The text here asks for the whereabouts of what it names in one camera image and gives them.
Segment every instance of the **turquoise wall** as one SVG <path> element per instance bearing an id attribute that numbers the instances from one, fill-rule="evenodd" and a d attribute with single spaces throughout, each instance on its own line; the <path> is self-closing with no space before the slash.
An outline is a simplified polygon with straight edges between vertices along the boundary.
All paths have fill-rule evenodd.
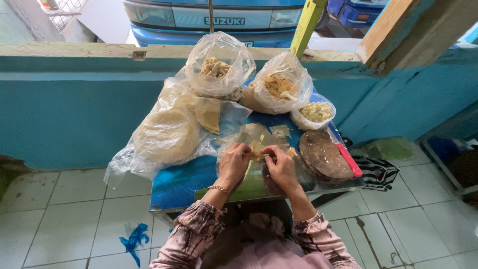
<path id="1" fill-rule="evenodd" d="M 105 167 L 185 59 L 0 57 L 0 154 L 32 168 Z M 257 61 L 263 66 L 265 61 Z M 478 101 L 478 50 L 373 77 L 351 62 L 303 63 L 355 143 L 417 139 Z"/>
<path id="2" fill-rule="evenodd" d="M 163 81 L 0 81 L 0 154 L 32 168 L 106 167 Z"/>

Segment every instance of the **patterned shirt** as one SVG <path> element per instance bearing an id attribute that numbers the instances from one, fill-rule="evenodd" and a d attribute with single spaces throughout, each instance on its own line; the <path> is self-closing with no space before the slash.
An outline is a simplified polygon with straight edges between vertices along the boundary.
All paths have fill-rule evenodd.
<path id="1" fill-rule="evenodd" d="M 293 220 L 295 243 L 245 223 L 219 234 L 221 215 L 221 210 L 203 201 L 193 203 L 174 220 L 174 230 L 149 268 L 360 269 L 321 213 L 307 221 Z"/>

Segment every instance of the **car headlight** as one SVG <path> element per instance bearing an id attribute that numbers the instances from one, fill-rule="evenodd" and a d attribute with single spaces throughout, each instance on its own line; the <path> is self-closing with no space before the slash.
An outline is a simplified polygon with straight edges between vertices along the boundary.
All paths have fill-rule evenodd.
<path id="1" fill-rule="evenodd" d="M 269 28 L 297 26 L 302 9 L 299 10 L 273 10 Z"/>
<path id="2" fill-rule="evenodd" d="M 157 6 L 123 0 L 124 10 L 132 22 L 175 27 L 173 7 Z"/>

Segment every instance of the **wooden cutting board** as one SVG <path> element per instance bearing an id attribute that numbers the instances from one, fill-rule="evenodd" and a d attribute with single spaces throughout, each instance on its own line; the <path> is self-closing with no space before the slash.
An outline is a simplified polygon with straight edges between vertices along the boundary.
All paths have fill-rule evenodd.
<path id="1" fill-rule="evenodd" d="M 304 162 L 320 179 L 340 183 L 354 176 L 327 132 L 307 131 L 300 138 L 299 148 Z"/>

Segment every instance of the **metal railing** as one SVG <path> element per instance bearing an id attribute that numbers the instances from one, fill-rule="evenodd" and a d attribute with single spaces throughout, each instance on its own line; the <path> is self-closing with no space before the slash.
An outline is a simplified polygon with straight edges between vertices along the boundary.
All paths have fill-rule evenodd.
<path id="1" fill-rule="evenodd" d="M 87 0 L 57 0 L 57 10 L 45 10 L 50 20 L 59 31 L 62 31 L 76 15 L 81 15 L 81 9 Z"/>

